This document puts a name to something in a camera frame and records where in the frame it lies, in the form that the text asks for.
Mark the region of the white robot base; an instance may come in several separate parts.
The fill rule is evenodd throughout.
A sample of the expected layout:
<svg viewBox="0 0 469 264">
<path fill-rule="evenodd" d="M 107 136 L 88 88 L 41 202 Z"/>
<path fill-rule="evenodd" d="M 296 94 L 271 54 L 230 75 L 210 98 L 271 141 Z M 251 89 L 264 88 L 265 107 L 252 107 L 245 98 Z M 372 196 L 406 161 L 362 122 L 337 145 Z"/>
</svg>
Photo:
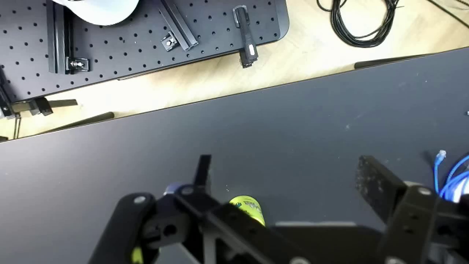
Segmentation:
<svg viewBox="0 0 469 264">
<path fill-rule="evenodd" d="M 92 25 L 110 26 L 127 19 L 139 4 L 139 0 L 53 0 L 67 7 L 82 20 Z"/>
</svg>

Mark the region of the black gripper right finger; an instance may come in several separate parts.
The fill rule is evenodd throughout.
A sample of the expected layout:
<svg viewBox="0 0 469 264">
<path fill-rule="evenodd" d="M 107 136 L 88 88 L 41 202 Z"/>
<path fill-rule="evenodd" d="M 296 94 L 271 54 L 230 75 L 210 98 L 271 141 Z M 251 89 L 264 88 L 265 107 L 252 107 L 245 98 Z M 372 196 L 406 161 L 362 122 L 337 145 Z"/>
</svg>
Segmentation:
<svg viewBox="0 0 469 264">
<path fill-rule="evenodd" d="M 358 161 L 356 189 L 385 223 L 377 246 L 384 264 L 469 264 L 469 210 L 397 177 L 372 155 Z"/>
</svg>

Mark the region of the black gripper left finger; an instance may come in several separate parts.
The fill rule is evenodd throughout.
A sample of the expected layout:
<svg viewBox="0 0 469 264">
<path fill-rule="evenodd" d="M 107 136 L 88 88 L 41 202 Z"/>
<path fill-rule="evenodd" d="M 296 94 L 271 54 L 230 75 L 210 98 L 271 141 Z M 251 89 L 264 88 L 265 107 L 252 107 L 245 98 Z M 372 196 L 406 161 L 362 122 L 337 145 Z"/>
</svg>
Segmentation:
<svg viewBox="0 0 469 264">
<path fill-rule="evenodd" d="M 193 182 L 158 199 L 148 192 L 120 198 L 89 264 L 155 264 L 169 245 L 182 245 L 198 264 L 306 264 L 278 232 L 208 193 L 210 164 L 201 155 Z"/>
</svg>

